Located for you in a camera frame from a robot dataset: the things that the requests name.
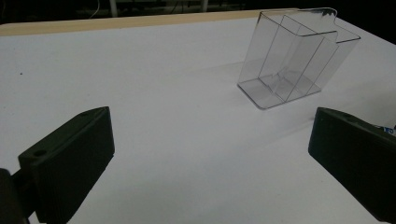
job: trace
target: clear plastic box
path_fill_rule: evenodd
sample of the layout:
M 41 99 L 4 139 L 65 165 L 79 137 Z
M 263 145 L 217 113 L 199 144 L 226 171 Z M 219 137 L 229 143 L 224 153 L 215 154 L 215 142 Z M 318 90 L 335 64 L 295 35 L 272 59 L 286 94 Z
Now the clear plastic box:
M 360 40 L 334 21 L 336 10 L 260 14 L 238 87 L 260 109 L 321 91 Z

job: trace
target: table edge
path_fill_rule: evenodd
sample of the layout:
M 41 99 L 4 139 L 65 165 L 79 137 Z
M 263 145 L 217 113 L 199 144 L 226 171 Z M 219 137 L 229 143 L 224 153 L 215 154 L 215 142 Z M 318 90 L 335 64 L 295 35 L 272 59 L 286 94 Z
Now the table edge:
M 294 8 L 280 9 L 263 9 L 263 10 L 241 10 L 226 12 L 206 12 L 206 13 L 190 13 L 175 15 L 159 15 L 159 16 L 142 16 L 142 17 L 124 17 L 124 18 L 108 18 L 95 20 L 76 20 L 76 21 L 37 21 L 37 22 L 21 22 L 6 23 L 0 25 L 0 36 L 7 35 L 44 35 L 57 34 L 79 31 L 121 29 L 130 27 L 143 27 L 154 25 L 168 25 L 181 23 L 194 23 L 204 21 L 226 21 L 245 18 L 259 17 L 260 12 L 264 11 L 268 14 L 278 13 L 282 10 Z

